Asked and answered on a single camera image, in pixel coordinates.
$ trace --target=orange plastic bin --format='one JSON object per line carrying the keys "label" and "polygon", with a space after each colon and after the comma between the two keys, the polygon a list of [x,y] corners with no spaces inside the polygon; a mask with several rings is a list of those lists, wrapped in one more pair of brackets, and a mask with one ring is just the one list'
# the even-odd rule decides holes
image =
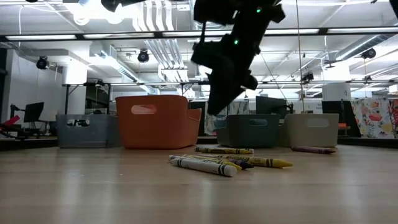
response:
{"label": "orange plastic bin", "polygon": [[116,98],[121,142],[128,149],[180,149],[198,139],[201,109],[177,95]]}

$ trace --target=security camera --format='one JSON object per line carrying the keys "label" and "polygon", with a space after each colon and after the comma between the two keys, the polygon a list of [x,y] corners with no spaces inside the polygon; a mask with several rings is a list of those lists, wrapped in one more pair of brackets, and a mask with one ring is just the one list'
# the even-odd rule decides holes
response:
{"label": "security camera", "polygon": [[364,59],[374,58],[375,56],[376,56],[376,50],[374,50],[373,48],[371,48],[361,54],[361,57]]}
{"label": "security camera", "polygon": [[141,49],[141,51],[138,55],[138,61],[141,63],[145,63],[145,62],[149,61],[149,55],[148,55],[147,49]]}
{"label": "security camera", "polygon": [[39,60],[36,63],[36,67],[41,70],[48,69],[49,61],[47,61],[47,56],[40,56]]}

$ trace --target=desk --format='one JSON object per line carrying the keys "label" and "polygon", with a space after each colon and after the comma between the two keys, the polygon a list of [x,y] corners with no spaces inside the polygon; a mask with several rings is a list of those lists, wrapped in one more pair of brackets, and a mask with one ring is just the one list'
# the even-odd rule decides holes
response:
{"label": "desk", "polygon": [[179,151],[0,152],[0,223],[398,223],[398,151],[258,149],[285,170],[228,178],[173,167]]}

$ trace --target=beige plastic bin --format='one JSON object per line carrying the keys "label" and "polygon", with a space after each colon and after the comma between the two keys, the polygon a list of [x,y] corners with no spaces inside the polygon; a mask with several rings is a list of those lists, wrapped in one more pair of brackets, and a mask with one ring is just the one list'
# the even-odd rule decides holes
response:
{"label": "beige plastic bin", "polygon": [[335,147],[338,114],[288,114],[279,126],[279,146]]}

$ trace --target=air duct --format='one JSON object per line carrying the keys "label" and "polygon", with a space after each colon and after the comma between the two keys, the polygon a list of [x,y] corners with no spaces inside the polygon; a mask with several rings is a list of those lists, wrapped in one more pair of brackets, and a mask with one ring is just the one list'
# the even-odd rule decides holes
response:
{"label": "air duct", "polygon": [[[393,20],[388,23],[388,26],[398,26],[397,20]],[[367,35],[356,42],[350,44],[343,50],[338,51],[336,54],[330,55],[330,59],[334,60],[347,60],[351,57],[357,56],[372,47],[390,39],[395,36],[395,34],[379,34],[379,35]]]}

